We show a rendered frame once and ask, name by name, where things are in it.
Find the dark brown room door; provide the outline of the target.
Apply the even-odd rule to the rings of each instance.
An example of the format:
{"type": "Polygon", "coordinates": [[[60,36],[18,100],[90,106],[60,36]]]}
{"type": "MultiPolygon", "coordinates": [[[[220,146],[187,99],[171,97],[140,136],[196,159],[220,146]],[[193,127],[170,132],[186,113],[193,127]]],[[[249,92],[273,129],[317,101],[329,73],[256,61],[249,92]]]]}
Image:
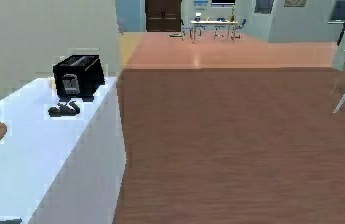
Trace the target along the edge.
{"type": "Polygon", "coordinates": [[[182,0],[145,0],[147,32],[180,32],[182,0]]]}

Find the white dining table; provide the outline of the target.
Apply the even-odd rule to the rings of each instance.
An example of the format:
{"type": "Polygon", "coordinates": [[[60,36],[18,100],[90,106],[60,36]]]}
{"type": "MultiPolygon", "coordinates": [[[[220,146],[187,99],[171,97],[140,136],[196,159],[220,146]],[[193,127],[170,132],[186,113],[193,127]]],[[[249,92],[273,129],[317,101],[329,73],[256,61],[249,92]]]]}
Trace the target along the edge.
{"type": "Polygon", "coordinates": [[[190,23],[193,25],[193,34],[192,34],[192,42],[195,43],[196,41],[196,28],[199,25],[204,25],[204,26],[226,26],[228,28],[228,34],[227,34],[227,39],[230,37],[232,41],[236,39],[236,27],[238,25],[237,21],[190,21],[190,23]]]}

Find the black toaster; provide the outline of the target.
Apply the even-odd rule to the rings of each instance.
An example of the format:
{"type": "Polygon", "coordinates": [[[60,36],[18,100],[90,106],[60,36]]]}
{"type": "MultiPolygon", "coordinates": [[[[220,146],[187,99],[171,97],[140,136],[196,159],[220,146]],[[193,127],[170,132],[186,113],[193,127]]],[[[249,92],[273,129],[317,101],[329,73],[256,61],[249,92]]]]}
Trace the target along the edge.
{"type": "Polygon", "coordinates": [[[61,102],[81,98],[92,102],[96,90],[105,84],[98,55],[71,55],[53,66],[56,93],[61,102]]]}

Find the blue chair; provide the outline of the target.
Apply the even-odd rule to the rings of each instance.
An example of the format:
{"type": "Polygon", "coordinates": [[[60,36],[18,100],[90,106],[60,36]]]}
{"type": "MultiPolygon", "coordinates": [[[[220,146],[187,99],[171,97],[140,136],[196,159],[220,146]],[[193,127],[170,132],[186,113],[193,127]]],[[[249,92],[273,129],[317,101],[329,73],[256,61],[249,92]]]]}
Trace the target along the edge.
{"type": "Polygon", "coordinates": [[[246,22],[247,22],[247,19],[244,18],[241,24],[235,28],[235,31],[238,33],[238,35],[235,36],[235,38],[241,39],[241,30],[245,27],[246,22]]]}

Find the dark television set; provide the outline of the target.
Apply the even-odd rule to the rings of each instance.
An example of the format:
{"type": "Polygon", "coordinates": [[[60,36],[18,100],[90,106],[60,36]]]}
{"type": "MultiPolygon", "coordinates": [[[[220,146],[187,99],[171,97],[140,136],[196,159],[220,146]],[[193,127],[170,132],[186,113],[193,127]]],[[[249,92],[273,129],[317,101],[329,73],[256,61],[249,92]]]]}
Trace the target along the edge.
{"type": "Polygon", "coordinates": [[[235,5],[236,0],[211,0],[211,6],[230,7],[235,5]]]}

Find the white kitchen counter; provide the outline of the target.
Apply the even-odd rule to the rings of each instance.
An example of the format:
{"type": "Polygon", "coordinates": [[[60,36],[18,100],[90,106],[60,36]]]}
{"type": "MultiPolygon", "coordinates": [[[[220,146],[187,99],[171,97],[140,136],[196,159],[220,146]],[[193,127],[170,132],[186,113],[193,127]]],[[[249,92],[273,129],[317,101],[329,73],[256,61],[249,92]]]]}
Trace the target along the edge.
{"type": "Polygon", "coordinates": [[[0,222],[112,224],[126,155],[116,80],[106,79],[72,117],[38,78],[0,101],[0,222]]]}

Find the tan framed picture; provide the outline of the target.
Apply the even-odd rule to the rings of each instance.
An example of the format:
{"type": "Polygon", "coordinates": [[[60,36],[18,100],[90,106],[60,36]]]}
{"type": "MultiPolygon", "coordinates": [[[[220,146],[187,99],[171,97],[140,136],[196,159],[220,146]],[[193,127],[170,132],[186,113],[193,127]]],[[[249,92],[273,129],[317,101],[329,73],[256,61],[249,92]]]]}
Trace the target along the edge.
{"type": "Polygon", "coordinates": [[[285,0],[284,7],[305,7],[307,0],[285,0]]]}

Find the dark window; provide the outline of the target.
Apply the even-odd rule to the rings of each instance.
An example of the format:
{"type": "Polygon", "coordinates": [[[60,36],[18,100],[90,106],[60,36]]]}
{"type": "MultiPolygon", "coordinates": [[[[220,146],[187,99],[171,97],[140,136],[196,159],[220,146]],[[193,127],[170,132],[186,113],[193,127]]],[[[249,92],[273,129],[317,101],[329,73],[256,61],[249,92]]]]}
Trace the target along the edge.
{"type": "Polygon", "coordinates": [[[330,14],[330,22],[345,22],[345,0],[336,0],[330,14]]]}

